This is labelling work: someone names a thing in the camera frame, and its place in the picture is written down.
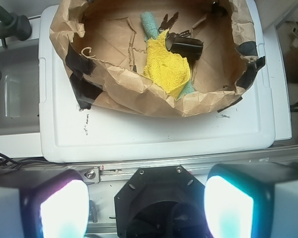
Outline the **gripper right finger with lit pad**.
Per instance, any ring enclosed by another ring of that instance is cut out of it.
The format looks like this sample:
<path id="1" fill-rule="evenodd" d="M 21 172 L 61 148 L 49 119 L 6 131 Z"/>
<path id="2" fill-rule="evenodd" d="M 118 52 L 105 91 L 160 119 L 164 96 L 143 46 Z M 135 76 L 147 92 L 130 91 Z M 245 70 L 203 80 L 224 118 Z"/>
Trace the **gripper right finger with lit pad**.
<path id="1" fill-rule="evenodd" d="M 215 238 L 298 238 L 298 162 L 216 164 L 204 209 Z"/>

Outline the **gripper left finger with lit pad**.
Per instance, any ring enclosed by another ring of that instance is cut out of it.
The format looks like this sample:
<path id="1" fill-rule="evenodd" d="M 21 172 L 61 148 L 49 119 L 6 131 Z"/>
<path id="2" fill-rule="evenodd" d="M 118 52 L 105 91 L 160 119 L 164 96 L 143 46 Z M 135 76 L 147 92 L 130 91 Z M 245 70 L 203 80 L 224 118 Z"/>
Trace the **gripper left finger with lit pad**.
<path id="1" fill-rule="evenodd" d="M 0 238 L 82 238 L 88 216 L 79 172 L 0 170 Z"/>

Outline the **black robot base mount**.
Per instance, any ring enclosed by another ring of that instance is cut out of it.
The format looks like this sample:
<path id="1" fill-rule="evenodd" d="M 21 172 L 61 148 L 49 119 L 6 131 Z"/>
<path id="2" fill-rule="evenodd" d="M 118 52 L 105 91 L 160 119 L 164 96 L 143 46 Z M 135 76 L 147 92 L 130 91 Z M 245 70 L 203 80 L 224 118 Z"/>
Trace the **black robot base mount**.
<path id="1" fill-rule="evenodd" d="M 139 168 L 114 197 L 118 237 L 212 237 L 204 190 L 180 165 Z"/>

